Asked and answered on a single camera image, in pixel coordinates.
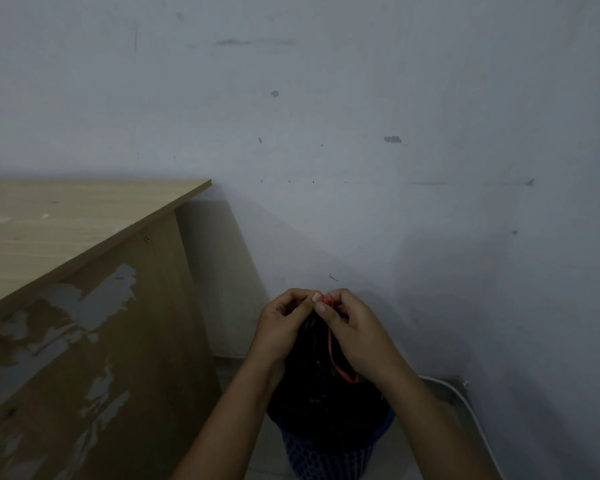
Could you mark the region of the person's right hand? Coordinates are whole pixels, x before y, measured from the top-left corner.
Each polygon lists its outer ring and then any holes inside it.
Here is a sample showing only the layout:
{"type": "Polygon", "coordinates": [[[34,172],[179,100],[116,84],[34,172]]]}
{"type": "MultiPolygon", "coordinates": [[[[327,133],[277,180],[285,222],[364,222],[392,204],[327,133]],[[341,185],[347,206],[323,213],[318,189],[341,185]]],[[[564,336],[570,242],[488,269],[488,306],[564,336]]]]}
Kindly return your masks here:
{"type": "Polygon", "coordinates": [[[403,364],[403,358],[371,308],[348,289],[337,289],[322,301],[336,301],[349,323],[349,336],[338,340],[355,371],[382,388],[403,364]]]}

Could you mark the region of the blue mesh waste bin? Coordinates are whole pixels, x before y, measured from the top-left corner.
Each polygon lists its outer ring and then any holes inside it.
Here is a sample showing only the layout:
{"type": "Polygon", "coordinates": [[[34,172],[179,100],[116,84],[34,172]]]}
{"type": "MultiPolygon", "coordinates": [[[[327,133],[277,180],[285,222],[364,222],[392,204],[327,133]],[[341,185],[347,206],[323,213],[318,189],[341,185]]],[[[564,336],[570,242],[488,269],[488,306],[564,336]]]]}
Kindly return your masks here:
{"type": "Polygon", "coordinates": [[[361,480],[376,443],[389,430],[394,418],[395,414],[389,408],[383,423],[362,446],[336,452],[321,451],[309,439],[278,428],[288,463],[297,480],[361,480]]]}

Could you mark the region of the person's right forearm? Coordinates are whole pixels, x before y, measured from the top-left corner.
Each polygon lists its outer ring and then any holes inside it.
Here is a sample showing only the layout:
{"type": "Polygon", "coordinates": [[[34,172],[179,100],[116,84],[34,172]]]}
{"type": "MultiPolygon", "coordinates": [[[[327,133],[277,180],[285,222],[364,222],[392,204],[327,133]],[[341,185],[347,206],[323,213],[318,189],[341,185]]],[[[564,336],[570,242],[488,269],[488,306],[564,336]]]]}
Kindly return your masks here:
{"type": "Polygon", "coordinates": [[[405,362],[391,365],[374,383],[400,420],[423,480],[500,480],[405,362]]]}

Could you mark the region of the black garbage bag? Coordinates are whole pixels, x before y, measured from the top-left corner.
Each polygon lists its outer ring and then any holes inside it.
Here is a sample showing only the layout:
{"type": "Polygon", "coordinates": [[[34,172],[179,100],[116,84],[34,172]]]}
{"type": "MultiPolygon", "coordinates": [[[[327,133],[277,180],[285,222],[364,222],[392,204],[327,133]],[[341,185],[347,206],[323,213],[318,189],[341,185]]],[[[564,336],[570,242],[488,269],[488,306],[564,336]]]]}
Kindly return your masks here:
{"type": "Polygon", "coordinates": [[[348,385],[328,356],[328,325],[312,312],[285,359],[284,375],[267,407],[272,421],[324,452],[362,446],[390,408],[379,389],[360,376],[348,385]]]}

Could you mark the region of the red drawstring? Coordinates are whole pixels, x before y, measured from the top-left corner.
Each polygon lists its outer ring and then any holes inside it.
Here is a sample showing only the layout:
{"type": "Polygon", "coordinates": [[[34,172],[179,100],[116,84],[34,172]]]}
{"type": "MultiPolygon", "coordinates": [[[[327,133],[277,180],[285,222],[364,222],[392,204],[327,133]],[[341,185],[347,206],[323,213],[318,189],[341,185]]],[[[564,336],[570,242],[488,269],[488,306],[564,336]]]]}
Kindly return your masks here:
{"type": "Polygon", "coordinates": [[[360,383],[360,375],[355,372],[350,366],[343,364],[341,359],[344,355],[339,344],[336,343],[336,338],[333,335],[332,329],[328,328],[327,335],[328,356],[336,373],[348,385],[357,385],[360,383]]]}

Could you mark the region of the wooden desk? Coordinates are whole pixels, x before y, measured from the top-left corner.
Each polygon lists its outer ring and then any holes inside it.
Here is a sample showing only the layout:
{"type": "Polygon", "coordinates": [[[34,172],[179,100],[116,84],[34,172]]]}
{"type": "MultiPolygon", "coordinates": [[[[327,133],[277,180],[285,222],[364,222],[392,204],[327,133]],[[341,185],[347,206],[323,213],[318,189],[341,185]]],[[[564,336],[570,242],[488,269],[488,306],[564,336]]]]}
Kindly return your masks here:
{"type": "Polygon", "coordinates": [[[168,480],[219,399],[176,210],[210,179],[0,178],[0,480],[168,480]]]}

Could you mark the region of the person's left forearm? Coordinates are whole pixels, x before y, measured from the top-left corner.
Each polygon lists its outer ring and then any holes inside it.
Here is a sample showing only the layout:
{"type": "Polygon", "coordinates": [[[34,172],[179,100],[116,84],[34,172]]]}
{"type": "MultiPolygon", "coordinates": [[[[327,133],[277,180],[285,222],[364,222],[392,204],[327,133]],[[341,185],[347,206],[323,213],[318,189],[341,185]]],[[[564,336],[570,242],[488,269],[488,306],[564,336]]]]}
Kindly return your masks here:
{"type": "Polygon", "coordinates": [[[169,480],[244,480],[283,360],[248,356],[169,480]]]}

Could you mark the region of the person's left hand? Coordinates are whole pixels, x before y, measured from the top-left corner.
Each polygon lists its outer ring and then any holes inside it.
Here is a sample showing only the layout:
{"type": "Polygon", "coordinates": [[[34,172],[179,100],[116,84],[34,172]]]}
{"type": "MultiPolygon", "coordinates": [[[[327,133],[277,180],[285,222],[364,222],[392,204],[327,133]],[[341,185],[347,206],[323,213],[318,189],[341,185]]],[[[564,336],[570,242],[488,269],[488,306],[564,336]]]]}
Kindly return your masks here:
{"type": "Polygon", "coordinates": [[[271,369],[283,364],[291,351],[298,331],[305,321],[291,318],[291,292],[319,292],[311,289],[288,289],[264,306],[256,327],[254,339],[247,354],[247,362],[271,369]]]}

